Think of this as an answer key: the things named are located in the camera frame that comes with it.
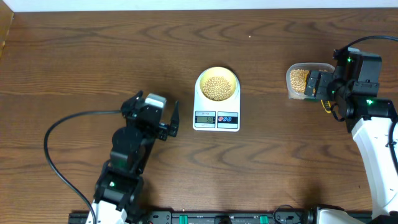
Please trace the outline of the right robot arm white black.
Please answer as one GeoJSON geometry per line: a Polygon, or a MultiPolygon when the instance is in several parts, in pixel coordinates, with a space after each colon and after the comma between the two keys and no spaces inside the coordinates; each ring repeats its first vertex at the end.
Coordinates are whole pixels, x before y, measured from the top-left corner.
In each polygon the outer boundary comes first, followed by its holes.
{"type": "Polygon", "coordinates": [[[333,117],[352,135],[371,190],[371,223],[397,223],[397,111],[377,97],[382,58],[350,47],[333,58],[333,72],[310,71],[304,93],[332,102],[333,117]]]}

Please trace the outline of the yellow bowl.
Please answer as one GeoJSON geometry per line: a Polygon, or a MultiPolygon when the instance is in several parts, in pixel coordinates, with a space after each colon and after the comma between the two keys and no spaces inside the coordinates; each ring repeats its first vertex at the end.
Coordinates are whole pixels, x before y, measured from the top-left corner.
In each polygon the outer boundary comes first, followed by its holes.
{"type": "Polygon", "coordinates": [[[206,69],[199,78],[199,89],[211,101],[224,101],[231,98],[238,88],[236,75],[224,67],[206,69]]]}

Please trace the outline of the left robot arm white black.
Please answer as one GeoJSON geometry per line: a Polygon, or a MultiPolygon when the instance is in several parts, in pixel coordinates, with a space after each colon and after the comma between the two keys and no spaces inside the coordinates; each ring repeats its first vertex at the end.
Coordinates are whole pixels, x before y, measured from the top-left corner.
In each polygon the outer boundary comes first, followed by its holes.
{"type": "Polygon", "coordinates": [[[147,223],[146,211],[139,207],[143,189],[142,174],[156,140],[175,137],[179,127],[179,105],[170,123],[161,121],[167,100],[139,91],[120,109],[126,125],[112,136],[110,159],[104,163],[95,185],[92,210],[86,224],[147,223]]]}

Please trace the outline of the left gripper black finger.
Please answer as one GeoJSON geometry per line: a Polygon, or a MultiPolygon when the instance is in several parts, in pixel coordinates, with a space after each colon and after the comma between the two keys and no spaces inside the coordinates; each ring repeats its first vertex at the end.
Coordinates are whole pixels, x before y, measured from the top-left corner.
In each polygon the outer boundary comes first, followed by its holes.
{"type": "Polygon", "coordinates": [[[169,136],[176,137],[179,129],[179,123],[180,123],[180,118],[179,118],[179,102],[175,102],[175,107],[170,119],[170,124],[169,124],[169,136]]]}
{"type": "Polygon", "coordinates": [[[130,99],[126,100],[121,106],[121,113],[123,117],[127,117],[133,114],[136,110],[137,103],[141,102],[141,97],[143,95],[143,91],[139,90],[134,96],[130,99]]]}

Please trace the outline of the yellow measuring scoop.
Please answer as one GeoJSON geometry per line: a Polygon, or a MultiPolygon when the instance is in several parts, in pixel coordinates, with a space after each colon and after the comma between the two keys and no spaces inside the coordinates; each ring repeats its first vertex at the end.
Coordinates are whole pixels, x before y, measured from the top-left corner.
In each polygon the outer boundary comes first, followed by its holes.
{"type": "Polygon", "coordinates": [[[321,104],[323,106],[323,109],[326,113],[330,114],[331,113],[331,104],[327,100],[321,100],[321,104]]]}

